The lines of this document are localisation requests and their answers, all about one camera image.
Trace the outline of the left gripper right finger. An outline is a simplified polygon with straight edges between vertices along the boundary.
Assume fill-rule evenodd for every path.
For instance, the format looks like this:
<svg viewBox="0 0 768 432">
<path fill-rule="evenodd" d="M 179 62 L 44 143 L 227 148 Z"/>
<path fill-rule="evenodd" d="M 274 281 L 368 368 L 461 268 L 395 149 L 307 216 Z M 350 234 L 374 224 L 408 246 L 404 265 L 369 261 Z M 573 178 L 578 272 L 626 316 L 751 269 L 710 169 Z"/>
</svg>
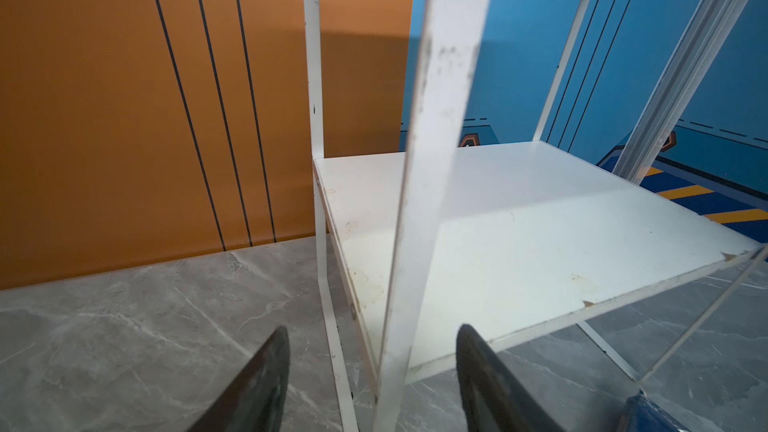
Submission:
<svg viewBox="0 0 768 432">
<path fill-rule="evenodd" d="M 456 368 L 469 431 L 563 429 L 469 324 L 458 331 Z"/>
</svg>

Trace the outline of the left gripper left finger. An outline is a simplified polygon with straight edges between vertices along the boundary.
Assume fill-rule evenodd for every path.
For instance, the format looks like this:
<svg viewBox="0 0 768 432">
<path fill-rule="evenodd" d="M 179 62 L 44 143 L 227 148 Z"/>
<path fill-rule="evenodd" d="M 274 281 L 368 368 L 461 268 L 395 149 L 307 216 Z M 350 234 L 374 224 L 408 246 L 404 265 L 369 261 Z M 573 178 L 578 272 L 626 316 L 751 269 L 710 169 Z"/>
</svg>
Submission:
<svg viewBox="0 0 768 432">
<path fill-rule="evenodd" d="M 288 331 L 279 326 L 188 431 L 279 431 L 289 369 Z"/>
</svg>

